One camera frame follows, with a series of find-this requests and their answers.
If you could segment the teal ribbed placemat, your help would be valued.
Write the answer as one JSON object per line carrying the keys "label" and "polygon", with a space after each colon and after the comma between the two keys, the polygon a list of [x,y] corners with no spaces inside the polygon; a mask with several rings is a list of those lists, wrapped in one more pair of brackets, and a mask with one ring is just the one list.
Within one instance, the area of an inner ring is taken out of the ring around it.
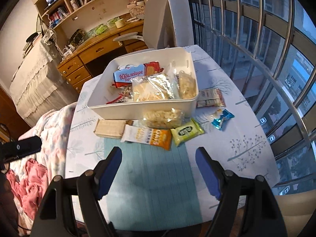
{"label": "teal ribbed placemat", "polygon": [[105,139],[104,154],[122,151],[106,195],[108,218],[119,230],[165,230],[200,224],[202,215],[185,145],[169,151]]}

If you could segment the white floral tablecloth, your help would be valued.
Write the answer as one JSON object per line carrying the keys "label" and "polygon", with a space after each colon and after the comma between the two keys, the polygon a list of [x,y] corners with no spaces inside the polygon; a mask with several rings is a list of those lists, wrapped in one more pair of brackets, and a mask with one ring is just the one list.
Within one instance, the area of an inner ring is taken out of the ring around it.
{"label": "white floral tablecloth", "polygon": [[[217,130],[207,120],[215,109],[213,107],[198,109],[194,118],[205,133],[183,143],[197,188],[203,223],[213,218],[218,200],[209,194],[200,174],[195,159],[197,148],[204,147],[210,157],[219,161],[223,168],[232,170],[241,177],[253,178],[262,175],[270,186],[278,183],[280,177],[270,144],[247,100],[224,70],[205,51],[197,45],[191,46],[194,47],[192,57],[199,88],[221,89],[227,110],[235,116],[224,123],[222,130]],[[66,152],[65,176],[67,178],[81,175],[107,157],[104,154],[106,138],[100,138],[94,134],[99,117],[87,106],[88,99],[98,81],[99,77],[94,77],[86,82],[79,95]],[[100,207],[106,220],[110,221],[105,197],[100,201]]]}

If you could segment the beige wafer block packet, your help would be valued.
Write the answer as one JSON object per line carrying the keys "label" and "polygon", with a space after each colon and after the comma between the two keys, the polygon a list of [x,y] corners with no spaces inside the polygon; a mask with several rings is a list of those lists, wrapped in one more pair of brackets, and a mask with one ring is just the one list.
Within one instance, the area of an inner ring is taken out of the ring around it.
{"label": "beige wafer block packet", "polygon": [[132,120],[105,120],[99,119],[94,134],[98,137],[121,139],[125,125],[133,125]]}

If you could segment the red white wafer packet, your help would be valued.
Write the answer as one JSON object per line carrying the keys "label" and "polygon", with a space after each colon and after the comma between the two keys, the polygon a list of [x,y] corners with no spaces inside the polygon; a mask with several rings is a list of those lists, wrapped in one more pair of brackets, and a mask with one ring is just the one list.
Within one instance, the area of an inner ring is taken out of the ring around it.
{"label": "red white wafer packet", "polygon": [[112,101],[107,102],[106,104],[108,105],[108,104],[126,103],[129,101],[129,99],[130,99],[129,97],[119,95],[117,98],[115,98]]}

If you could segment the long white biscuit packet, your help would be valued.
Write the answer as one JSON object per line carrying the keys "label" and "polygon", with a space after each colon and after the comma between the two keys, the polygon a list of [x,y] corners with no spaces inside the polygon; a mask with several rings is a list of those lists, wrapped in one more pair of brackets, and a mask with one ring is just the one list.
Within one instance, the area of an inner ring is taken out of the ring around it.
{"label": "long white biscuit packet", "polygon": [[113,73],[114,86],[121,88],[130,85],[131,80],[136,77],[154,75],[163,72],[159,62],[149,62],[139,65],[126,65]]}

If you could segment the Fuji cake clear bag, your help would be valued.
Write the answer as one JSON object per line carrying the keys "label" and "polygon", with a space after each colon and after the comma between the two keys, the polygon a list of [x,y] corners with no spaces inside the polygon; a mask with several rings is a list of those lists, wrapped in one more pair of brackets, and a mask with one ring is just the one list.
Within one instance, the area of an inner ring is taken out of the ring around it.
{"label": "Fuji cake clear bag", "polygon": [[176,80],[165,73],[138,76],[131,80],[134,102],[176,100],[179,92]]}

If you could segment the nut date clear packet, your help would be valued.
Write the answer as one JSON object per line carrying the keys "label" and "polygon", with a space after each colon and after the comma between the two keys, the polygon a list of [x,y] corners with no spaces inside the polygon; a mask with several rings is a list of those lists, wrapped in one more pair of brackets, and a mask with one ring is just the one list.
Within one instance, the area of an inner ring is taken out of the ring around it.
{"label": "nut date clear packet", "polygon": [[131,98],[132,97],[132,86],[131,85],[123,86],[120,89],[119,94],[123,97]]}

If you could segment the white red snack packet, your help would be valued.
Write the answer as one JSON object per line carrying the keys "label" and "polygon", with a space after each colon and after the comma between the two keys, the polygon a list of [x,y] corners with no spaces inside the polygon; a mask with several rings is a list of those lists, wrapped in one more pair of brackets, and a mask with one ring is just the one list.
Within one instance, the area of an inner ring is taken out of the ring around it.
{"label": "white red snack packet", "polygon": [[220,89],[207,88],[199,91],[197,108],[203,108],[207,106],[226,106]]}

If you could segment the metal window railing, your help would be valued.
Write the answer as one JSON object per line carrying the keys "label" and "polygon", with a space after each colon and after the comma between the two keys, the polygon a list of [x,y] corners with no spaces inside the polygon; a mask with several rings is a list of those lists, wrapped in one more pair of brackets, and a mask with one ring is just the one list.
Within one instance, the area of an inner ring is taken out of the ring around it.
{"label": "metal window railing", "polygon": [[241,91],[276,159],[278,195],[315,189],[315,25],[297,0],[189,0],[194,42]]}

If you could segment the white plastic storage bin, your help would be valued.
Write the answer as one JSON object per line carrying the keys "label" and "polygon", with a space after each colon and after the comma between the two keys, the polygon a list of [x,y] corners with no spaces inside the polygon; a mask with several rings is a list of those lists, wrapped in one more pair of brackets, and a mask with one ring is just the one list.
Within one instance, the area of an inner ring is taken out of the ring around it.
{"label": "white plastic storage bin", "polygon": [[92,91],[87,102],[88,108],[103,119],[140,119],[146,111],[171,108],[179,109],[186,117],[191,117],[196,110],[197,96],[191,99],[113,103],[112,101],[118,98],[119,91],[111,84],[114,80],[114,72],[119,66],[139,65],[151,61],[158,61],[164,69],[174,62],[176,71],[184,71],[196,79],[192,58],[193,50],[193,46],[148,50],[113,59],[101,74],[101,78]]}

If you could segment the orange white oat bar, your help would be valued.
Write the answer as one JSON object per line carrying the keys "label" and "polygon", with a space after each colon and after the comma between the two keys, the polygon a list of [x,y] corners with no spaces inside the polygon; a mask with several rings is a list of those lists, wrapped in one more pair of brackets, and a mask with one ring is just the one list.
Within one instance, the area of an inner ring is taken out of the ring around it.
{"label": "orange white oat bar", "polygon": [[120,141],[147,144],[170,150],[172,134],[170,130],[125,125]]}

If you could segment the white draped cloth furniture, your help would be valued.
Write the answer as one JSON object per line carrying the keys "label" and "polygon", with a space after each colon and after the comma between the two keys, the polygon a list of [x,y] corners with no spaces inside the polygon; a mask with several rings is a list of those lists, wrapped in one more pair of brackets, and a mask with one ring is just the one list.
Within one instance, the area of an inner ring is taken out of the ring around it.
{"label": "white draped cloth furniture", "polygon": [[78,100],[57,66],[62,58],[55,45],[38,41],[13,75],[10,95],[20,117],[33,127],[42,115]]}

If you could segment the puffed rice roll packet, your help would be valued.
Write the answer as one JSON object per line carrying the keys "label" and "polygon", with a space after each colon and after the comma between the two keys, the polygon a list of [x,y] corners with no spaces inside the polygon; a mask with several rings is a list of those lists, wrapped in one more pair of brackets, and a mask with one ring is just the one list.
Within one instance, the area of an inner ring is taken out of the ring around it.
{"label": "puffed rice roll packet", "polygon": [[179,96],[182,99],[192,99],[196,97],[196,80],[184,71],[178,74]]}

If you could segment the grey office chair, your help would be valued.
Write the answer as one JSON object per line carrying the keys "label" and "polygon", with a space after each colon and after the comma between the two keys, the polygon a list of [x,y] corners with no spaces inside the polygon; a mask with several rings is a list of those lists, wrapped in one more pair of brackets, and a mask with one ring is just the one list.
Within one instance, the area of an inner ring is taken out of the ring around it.
{"label": "grey office chair", "polygon": [[150,49],[186,47],[194,44],[188,0],[147,0],[142,36],[128,33],[115,42],[143,41]]}

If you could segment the wooden bookshelf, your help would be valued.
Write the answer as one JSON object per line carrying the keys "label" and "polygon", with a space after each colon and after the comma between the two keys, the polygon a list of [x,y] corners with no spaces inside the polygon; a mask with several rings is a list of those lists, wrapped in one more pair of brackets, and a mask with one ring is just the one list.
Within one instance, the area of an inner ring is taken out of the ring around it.
{"label": "wooden bookshelf", "polygon": [[85,32],[129,14],[131,0],[32,0],[40,19],[67,42],[78,29]]}

